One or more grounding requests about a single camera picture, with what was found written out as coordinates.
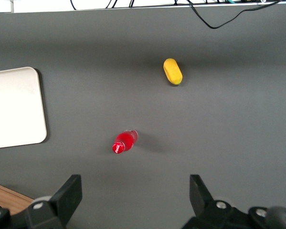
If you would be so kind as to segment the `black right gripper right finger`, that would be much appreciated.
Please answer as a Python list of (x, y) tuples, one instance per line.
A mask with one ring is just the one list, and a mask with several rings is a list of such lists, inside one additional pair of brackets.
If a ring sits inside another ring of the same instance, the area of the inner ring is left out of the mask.
[(223, 200), (215, 200), (199, 175), (190, 175), (190, 202), (195, 216), (184, 229), (249, 229), (248, 215)]

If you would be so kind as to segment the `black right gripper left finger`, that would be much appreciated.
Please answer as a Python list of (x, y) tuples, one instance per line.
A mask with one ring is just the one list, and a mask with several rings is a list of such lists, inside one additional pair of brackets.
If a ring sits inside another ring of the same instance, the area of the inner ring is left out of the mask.
[(82, 200), (80, 175), (71, 175), (49, 199), (40, 198), (25, 210), (29, 229), (64, 229)]

